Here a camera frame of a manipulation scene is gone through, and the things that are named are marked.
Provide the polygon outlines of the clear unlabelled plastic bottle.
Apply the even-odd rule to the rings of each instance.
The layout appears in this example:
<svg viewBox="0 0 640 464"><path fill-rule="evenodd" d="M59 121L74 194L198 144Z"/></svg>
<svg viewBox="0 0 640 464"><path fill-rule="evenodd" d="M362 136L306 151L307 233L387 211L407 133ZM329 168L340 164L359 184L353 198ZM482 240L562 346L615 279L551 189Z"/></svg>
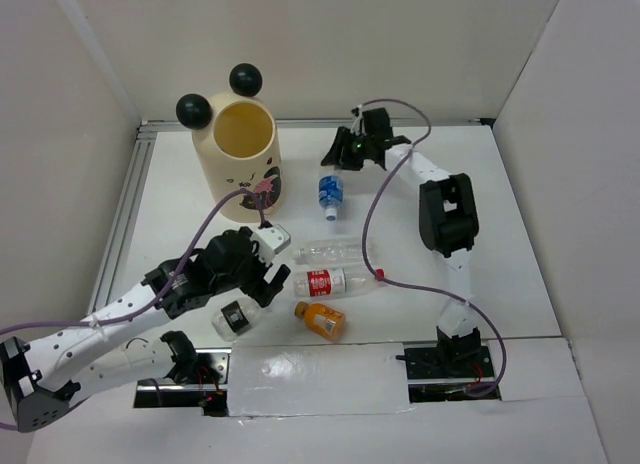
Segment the clear unlabelled plastic bottle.
<svg viewBox="0 0 640 464"><path fill-rule="evenodd" d="M293 260L297 264L314 268L359 265L364 262L363 245L360 238L333 238L308 241L296 247Z"/></svg>

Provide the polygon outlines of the small blue label bottle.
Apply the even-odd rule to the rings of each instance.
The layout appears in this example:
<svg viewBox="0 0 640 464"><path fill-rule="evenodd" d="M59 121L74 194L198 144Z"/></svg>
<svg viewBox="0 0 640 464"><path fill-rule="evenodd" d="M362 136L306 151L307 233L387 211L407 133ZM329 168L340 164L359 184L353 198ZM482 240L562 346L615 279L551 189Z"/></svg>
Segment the small blue label bottle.
<svg viewBox="0 0 640 464"><path fill-rule="evenodd" d="M327 221L336 221L344 202L344 184L337 172L323 175L318 181L318 203Z"/></svg>

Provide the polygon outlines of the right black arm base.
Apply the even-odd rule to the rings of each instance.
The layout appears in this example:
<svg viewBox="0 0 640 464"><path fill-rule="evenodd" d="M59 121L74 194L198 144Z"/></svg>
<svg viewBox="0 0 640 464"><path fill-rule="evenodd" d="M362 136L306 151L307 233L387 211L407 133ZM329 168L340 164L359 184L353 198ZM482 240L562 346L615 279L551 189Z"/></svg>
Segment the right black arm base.
<svg viewBox="0 0 640 464"><path fill-rule="evenodd" d="M435 344L404 347L395 359L405 366L411 403L500 399L498 389L479 398L467 394L467 390L484 391L496 377L486 345L475 356L452 363L439 358Z"/></svg>

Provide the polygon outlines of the orange juice bottle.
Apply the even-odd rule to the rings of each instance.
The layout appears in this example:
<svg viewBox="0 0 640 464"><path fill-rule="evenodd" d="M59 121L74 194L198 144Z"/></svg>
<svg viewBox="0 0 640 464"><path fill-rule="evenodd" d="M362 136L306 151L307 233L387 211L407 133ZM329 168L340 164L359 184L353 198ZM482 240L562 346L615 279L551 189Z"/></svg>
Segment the orange juice bottle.
<svg viewBox="0 0 640 464"><path fill-rule="evenodd" d="M337 342L342 337L347 323L344 313L321 303L299 302L294 315L310 331L331 342Z"/></svg>

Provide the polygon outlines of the red label plastic bottle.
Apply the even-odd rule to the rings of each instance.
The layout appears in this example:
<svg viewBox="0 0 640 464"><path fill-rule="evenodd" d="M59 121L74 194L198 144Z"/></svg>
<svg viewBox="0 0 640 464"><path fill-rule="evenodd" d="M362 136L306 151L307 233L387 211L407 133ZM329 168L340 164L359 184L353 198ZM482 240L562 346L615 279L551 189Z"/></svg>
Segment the red label plastic bottle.
<svg viewBox="0 0 640 464"><path fill-rule="evenodd" d="M366 267L350 266L304 271L293 277L293 293L300 298L346 298L378 288L385 277L382 268L371 274Z"/></svg>

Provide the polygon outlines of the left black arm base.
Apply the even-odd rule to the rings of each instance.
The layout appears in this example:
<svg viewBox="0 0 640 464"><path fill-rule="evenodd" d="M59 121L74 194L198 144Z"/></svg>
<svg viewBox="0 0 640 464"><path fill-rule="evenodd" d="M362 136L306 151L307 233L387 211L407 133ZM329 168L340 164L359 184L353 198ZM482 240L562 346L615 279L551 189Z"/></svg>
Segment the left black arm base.
<svg viewBox="0 0 640 464"><path fill-rule="evenodd" d="M136 409L199 408L204 416L226 417L230 349L196 349L182 331L169 331L160 341L177 355L166 377L137 383Z"/></svg>

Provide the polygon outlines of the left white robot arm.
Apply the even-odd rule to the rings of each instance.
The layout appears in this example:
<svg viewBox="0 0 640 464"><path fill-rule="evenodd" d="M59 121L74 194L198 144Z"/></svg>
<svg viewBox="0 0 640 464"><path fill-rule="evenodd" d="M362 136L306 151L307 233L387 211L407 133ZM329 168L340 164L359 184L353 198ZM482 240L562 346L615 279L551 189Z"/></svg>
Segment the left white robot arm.
<svg viewBox="0 0 640 464"><path fill-rule="evenodd" d="M13 414L10 430L31 433L91 396L144 379L189 381L197 352L182 331L156 341L143 333L239 290L265 308L290 274L281 265L265 278L291 242L280 225L227 230L184 259L163 262L121 298L78 322L30 342L10 336L1 344L1 386Z"/></svg>

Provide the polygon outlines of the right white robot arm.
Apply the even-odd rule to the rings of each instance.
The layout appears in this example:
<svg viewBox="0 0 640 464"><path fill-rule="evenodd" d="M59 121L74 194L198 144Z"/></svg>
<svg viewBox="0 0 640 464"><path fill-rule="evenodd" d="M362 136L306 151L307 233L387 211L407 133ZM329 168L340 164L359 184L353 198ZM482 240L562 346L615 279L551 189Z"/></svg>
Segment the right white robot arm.
<svg viewBox="0 0 640 464"><path fill-rule="evenodd" d="M406 183L417 195L421 241L446 277L441 294L447 301L436 326L435 355L401 359L448 378L460 378L466 371L479 378L481 333L469 303L469 262L479 233L471 179L442 169L417 151L410 139L395 135L385 108L358 106L352 114L353 124L337 129L321 165L360 171L371 161Z"/></svg>

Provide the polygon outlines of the black label plastic bottle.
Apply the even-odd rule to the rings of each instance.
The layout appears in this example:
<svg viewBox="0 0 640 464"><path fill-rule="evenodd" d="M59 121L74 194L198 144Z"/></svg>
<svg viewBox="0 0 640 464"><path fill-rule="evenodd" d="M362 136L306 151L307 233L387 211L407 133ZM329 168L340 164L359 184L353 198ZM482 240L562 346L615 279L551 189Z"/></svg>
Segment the black label plastic bottle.
<svg viewBox="0 0 640 464"><path fill-rule="evenodd" d="M261 320L264 309L250 298L236 299L218 309L211 324L223 341L233 342Z"/></svg>

